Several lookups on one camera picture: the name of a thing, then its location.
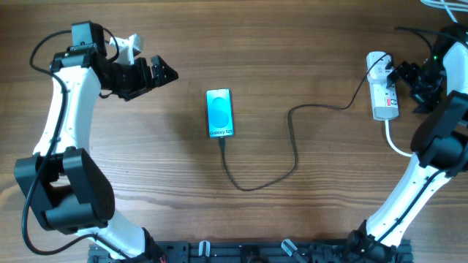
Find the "blue screen Galaxy smartphone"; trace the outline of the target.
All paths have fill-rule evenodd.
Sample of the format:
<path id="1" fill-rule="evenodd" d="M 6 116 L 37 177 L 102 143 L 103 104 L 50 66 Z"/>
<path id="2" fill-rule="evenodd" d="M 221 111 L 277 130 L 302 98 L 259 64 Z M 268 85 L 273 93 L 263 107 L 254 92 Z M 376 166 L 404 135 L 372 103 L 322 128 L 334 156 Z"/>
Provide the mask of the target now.
<path id="1" fill-rule="evenodd" d="M 233 109 L 229 88 L 208 90 L 205 93 L 208 136 L 210 138 L 234 135 Z"/>

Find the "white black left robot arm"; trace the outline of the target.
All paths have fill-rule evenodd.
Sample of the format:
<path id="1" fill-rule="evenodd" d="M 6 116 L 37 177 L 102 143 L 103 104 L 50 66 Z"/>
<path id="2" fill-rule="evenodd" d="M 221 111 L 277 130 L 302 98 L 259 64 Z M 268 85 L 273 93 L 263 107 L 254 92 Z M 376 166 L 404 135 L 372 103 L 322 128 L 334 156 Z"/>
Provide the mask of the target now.
<path id="1" fill-rule="evenodd" d="M 94 106 L 115 95 L 129 101 L 178 78 L 165 61 L 141 56 L 137 34 L 118 38 L 85 21 L 69 30 L 72 44 L 54 55 L 45 74 L 53 97 L 45 129 L 30 157 L 15 163 L 14 176 L 26 198 L 21 232 L 35 254 L 28 232 L 34 215 L 46 231 L 89 239 L 120 262 L 166 262 L 165 252 L 143 227 L 117 211 L 109 180 L 89 153 Z"/>

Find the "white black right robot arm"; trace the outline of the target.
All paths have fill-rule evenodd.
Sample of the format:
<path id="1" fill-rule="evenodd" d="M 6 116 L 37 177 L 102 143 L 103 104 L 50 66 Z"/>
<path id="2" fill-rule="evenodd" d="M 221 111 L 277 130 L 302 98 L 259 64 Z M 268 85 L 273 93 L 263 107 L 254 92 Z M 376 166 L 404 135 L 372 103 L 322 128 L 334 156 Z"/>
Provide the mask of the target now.
<path id="1" fill-rule="evenodd" d="M 435 43 L 423 65 L 385 65 L 387 74 L 370 71 L 369 80 L 390 88 L 398 80 L 410 87 L 427 114 L 412 137 L 408 167 L 380 209 L 350 233 L 344 262 L 401 262 L 397 251 L 408 226 L 428 200 L 451 178 L 467 171 L 467 27 L 453 23 L 433 31 Z"/>

